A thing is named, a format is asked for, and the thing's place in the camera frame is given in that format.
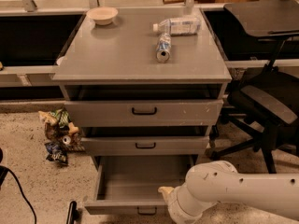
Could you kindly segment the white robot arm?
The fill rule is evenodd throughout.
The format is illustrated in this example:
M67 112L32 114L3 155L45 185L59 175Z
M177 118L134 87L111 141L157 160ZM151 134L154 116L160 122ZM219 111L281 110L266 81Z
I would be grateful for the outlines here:
M299 218L299 174L241 174L228 161L213 161L193 166L182 185L158 191L176 224L194 224L218 203Z

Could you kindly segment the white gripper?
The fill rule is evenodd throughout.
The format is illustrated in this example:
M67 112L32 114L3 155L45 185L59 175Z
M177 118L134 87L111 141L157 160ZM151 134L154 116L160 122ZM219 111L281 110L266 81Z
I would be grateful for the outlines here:
M212 207L212 203L195 199L185 185L175 188L162 186L158 192L162 194L169 215L176 224L194 224Z

